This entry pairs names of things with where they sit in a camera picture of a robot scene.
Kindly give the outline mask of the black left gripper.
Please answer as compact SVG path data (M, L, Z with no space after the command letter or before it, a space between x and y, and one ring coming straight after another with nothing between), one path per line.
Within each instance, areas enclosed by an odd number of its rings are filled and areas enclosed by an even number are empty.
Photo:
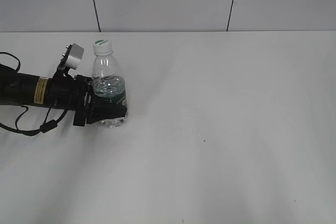
M56 76L50 78L46 90L46 105L51 109L63 110L56 119L60 123L68 111L74 111L74 126L85 126L87 120L88 99L92 93L93 80L91 77L76 75ZM100 97L94 97L89 105L89 124L103 120L124 118L127 107L111 103Z

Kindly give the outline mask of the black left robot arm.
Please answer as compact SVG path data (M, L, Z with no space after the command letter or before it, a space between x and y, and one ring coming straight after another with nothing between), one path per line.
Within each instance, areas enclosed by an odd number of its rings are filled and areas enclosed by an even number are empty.
M1 105L74 111L74 126L126 116L127 107L94 94L90 77L56 71L52 78L18 73L1 66Z

